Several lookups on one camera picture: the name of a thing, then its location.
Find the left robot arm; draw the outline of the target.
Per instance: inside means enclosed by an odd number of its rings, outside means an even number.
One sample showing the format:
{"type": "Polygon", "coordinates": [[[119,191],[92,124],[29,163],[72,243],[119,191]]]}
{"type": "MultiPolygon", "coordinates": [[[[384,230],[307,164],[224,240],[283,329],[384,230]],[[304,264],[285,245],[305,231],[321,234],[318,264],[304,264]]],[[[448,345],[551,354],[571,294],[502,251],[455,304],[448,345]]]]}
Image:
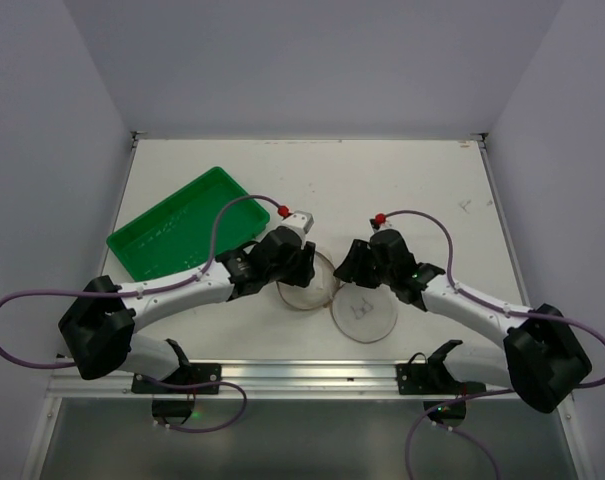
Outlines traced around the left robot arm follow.
{"type": "Polygon", "coordinates": [[[137,374],[162,388],[195,383],[196,374],[177,341],[143,334],[152,323],[195,307],[255,295],[272,282],[306,287],[314,277],[316,246],[279,226],[249,251],[227,250],[210,264],[147,282],[89,282],[58,327],[84,380],[114,371],[137,374]]]}

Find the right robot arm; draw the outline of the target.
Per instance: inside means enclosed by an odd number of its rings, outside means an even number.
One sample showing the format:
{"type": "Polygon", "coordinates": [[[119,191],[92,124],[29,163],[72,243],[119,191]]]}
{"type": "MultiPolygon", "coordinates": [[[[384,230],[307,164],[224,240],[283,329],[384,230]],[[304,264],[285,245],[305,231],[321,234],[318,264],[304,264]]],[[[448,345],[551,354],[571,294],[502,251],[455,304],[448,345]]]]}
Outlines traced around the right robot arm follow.
{"type": "Polygon", "coordinates": [[[451,286],[444,269],[416,261],[396,230],[354,240],[334,276],[369,289],[385,285],[401,302],[487,338],[505,353],[511,388],[539,412],[552,412],[592,371],[590,359],[557,309],[500,304],[484,294],[476,303],[451,286]]]}

